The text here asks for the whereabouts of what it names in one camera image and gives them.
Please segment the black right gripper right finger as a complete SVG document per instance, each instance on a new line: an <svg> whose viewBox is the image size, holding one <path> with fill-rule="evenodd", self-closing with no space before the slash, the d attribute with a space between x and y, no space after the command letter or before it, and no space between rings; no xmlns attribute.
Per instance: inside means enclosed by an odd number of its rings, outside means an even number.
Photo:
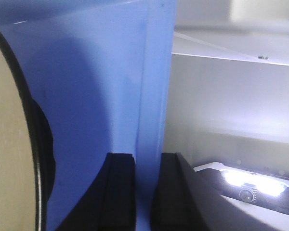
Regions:
<svg viewBox="0 0 289 231"><path fill-rule="evenodd" d="M231 206L180 154L163 153L150 225L153 231L229 231Z"/></svg>

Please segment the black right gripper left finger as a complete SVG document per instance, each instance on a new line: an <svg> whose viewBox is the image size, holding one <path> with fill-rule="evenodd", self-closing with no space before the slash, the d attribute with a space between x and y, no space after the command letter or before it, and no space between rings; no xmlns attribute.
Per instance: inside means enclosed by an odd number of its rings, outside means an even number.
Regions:
<svg viewBox="0 0 289 231"><path fill-rule="evenodd" d="M108 153L95 180L57 230L133 231L135 225L134 158Z"/></svg>

